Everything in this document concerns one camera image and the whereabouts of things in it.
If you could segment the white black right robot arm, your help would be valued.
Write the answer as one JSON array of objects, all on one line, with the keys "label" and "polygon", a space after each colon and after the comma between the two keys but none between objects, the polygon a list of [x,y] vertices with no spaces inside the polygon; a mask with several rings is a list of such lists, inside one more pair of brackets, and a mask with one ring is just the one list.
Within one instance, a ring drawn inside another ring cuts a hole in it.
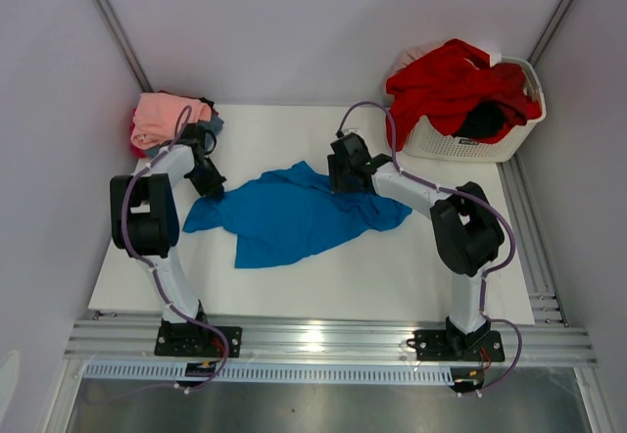
[{"label": "white black right robot arm", "polygon": [[331,149],[327,162],[334,192],[368,192],[430,219],[438,256],[454,275],[446,346],[454,357],[470,358],[481,347],[481,335],[490,330],[480,309],[479,273],[497,258],[505,242],[498,218],[487,208],[483,189],[468,182],[447,191],[413,177],[390,156],[371,156],[364,140],[353,132],[340,134]]}]

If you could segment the white perforated laundry basket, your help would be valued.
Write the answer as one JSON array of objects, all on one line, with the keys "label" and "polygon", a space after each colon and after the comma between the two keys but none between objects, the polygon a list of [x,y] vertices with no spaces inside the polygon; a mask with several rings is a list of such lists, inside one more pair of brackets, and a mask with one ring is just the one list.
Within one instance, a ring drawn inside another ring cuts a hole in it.
[{"label": "white perforated laundry basket", "polygon": [[427,116],[423,116],[409,135],[403,151],[413,157],[442,161],[493,164],[508,161],[533,128],[545,119],[547,112],[543,88],[532,65],[511,56],[502,56],[502,60],[522,68],[525,74],[523,92],[539,104],[540,114],[537,117],[525,125],[513,127],[499,142],[481,143],[474,139],[442,135]]}]

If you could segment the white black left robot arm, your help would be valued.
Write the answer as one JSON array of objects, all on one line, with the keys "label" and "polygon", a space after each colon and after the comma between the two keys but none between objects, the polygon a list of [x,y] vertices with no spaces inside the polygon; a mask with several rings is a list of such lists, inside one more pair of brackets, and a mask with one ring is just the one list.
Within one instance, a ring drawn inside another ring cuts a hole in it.
[{"label": "white black left robot arm", "polygon": [[176,343],[191,356],[209,349],[212,333],[177,252],[180,223],[173,189],[187,180],[201,198],[223,199],[226,178],[211,159],[216,145],[212,130],[188,124],[176,142],[161,146],[138,171],[110,180],[113,242],[152,280],[164,305],[163,322],[183,324]]}]

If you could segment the pale pink garment in basket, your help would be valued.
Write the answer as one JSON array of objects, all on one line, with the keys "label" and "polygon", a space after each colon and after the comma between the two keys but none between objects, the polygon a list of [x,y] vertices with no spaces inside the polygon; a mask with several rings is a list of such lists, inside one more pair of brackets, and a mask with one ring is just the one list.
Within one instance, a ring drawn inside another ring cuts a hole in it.
[{"label": "pale pink garment in basket", "polygon": [[425,43],[418,46],[413,46],[404,50],[395,61],[395,64],[392,67],[392,73],[399,72],[406,68],[408,65],[412,64],[416,60],[422,58],[423,56],[429,54],[431,51],[441,47],[443,42],[430,42]]}]

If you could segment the aluminium corner post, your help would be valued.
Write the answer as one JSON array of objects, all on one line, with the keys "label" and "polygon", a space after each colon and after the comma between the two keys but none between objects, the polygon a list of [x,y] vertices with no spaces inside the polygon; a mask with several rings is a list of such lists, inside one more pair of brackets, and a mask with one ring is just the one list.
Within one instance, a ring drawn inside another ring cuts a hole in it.
[{"label": "aluminium corner post", "polygon": [[140,63],[139,57],[111,0],[92,0],[92,3],[140,90],[145,93],[152,92],[151,82]]},{"label": "aluminium corner post", "polygon": [[558,0],[527,61],[536,66],[551,46],[557,32],[577,0]]}]

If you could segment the aluminium corner post left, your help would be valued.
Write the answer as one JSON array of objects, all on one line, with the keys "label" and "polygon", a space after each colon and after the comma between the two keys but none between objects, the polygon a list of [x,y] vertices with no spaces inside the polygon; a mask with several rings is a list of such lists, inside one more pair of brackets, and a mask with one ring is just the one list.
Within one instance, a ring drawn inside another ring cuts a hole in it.
[{"label": "aluminium corner post left", "polygon": [[92,3],[140,90],[145,93],[152,92],[151,82],[140,63],[139,57],[111,0],[92,0]]}]

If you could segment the black garment in basket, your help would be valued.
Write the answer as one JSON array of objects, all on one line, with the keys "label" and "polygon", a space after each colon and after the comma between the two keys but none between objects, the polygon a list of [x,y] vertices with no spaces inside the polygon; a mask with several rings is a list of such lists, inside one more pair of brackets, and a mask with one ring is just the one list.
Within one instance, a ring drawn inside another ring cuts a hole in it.
[{"label": "black garment in basket", "polygon": [[506,124],[506,115],[496,102],[479,103],[467,113],[455,137],[489,139],[496,136]]}]

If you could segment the aluminium front rail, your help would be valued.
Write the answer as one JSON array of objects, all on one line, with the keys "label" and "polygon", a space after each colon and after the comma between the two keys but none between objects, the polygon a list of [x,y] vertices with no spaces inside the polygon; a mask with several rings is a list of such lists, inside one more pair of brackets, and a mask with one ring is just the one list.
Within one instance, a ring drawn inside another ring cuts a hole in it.
[{"label": "aluminium front rail", "polygon": [[[406,321],[324,320],[215,316],[219,326],[243,330],[241,361],[313,364],[411,365],[407,341],[418,324]],[[154,355],[160,318],[155,313],[86,316],[75,322],[66,359],[148,360]],[[512,329],[496,325],[506,359],[521,367],[595,367],[598,357],[587,330],[562,325],[521,327],[522,349]]]}]

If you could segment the aluminium corner post right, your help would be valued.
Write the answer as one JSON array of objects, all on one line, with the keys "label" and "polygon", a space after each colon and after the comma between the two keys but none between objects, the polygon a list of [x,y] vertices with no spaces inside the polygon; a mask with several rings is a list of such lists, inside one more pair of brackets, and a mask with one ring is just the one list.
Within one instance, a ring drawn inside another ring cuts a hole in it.
[{"label": "aluminium corner post right", "polygon": [[536,66],[551,46],[557,32],[577,0],[558,0],[527,61]]}]

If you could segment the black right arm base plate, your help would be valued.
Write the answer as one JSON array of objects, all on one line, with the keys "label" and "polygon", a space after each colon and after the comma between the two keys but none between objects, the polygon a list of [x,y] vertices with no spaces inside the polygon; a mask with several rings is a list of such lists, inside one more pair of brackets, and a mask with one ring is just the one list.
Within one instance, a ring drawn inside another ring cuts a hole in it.
[{"label": "black right arm base plate", "polygon": [[501,334],[496,330],[463,335],[445,329],[419,329],[406,340],[418,361],[503,362],[506,359]]}]

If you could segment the dark red folded t shirt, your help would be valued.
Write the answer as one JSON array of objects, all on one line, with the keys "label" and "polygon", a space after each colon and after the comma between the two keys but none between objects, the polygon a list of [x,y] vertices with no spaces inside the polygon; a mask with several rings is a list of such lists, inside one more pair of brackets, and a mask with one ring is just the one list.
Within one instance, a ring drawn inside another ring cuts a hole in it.
[{"label": "dark red folded t shirt", "polygon": [[132,137],[133,137],[133,132],[135,129],[135,123],[134,123],[134,117],[135,117],[135,113],[136,113],[136,109],[133,108],[132,109],[132,115],[131,115],[131,119],[129,122],[129,126],[128,126],[128,132],[129,132],[129,149],[132,153],[132,155],[136,158],[136,159],[144,159],[146,158],[146,154],[145,151],[141,148],[138,148],[133,142],[132,142]]}]

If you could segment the grey blue folded t shirt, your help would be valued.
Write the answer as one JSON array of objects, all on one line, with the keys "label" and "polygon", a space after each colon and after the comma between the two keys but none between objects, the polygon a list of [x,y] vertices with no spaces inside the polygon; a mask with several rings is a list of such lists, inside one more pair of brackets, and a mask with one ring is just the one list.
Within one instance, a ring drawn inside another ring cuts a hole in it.
[{"label": "grey blue folded t shirt", "polygon": [[[222,131],[224,121],[217,114],[212,114],[210,120],[199,120],[196,125],[199,129],[204,130],[204,152],[206,154],[211,153],[217,145],[217,136]],[[157,156],[160,149],[165,144],[160,144],[149,148],[142,152],[140,157],[146,157],[152,159]]]}]

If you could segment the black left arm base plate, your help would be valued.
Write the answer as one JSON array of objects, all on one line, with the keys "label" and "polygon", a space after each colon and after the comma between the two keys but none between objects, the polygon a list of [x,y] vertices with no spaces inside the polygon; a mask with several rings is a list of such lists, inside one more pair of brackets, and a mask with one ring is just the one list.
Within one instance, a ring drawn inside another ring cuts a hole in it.
[{"label": "black left arm base plate", "polygon": [[171,323],[161,320],[154,348],[157,357],[222,358],[224,350],[230,358],[240,355],[243,330],[239,326],[218,326],[221,338],[214,331],[190,322]]}]

